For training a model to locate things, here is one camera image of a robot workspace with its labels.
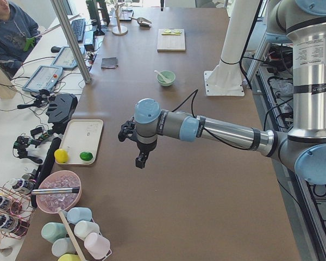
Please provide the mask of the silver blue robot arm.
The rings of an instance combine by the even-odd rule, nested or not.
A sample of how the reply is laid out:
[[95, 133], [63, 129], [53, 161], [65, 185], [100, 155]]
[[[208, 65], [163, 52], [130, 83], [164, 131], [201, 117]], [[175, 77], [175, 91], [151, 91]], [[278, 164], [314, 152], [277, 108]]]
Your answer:
[[192, 142], [216, 139], [273, 158], [300, 178], [326, 184], [326, 1], [275, 1], [267, 30], [284, 33], [293, 44], [293, 126], [287, 132], [258, 130], [186, 113], [163, 110], [145, 98], [135, 106], [131, 139], [145, 166], [159, 135]]

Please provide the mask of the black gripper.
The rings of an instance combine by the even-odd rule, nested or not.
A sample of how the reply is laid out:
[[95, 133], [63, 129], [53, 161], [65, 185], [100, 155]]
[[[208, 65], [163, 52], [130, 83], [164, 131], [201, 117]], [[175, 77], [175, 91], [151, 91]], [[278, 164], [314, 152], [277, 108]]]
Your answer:
[[139, 155], [135, 159], [135, 166], [143, 169], [146, 165], [146, 160], [148, 159], [149, 153], [153, 151], [157, 146], [157, 141], [145, 144], [140, 141], [137, 142], [137, 147], [139, 149]]

